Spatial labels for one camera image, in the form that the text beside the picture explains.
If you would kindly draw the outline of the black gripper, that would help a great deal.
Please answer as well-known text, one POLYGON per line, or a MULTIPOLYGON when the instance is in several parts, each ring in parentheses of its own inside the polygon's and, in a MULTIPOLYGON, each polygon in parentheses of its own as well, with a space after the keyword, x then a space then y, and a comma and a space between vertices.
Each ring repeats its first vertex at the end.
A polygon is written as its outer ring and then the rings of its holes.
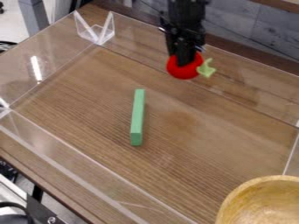
POLYGON ((160 31, 164 33, 165 45, 169 55, 177 57, 180 67, 193 62, 196 50, 201 50, 205 45, 205 28, 203 20, 205 18, 205 6, 210 0, 167 0, 167 13, 160 11, 160 31), (177 42, 183 36, 195 42, 177 42))

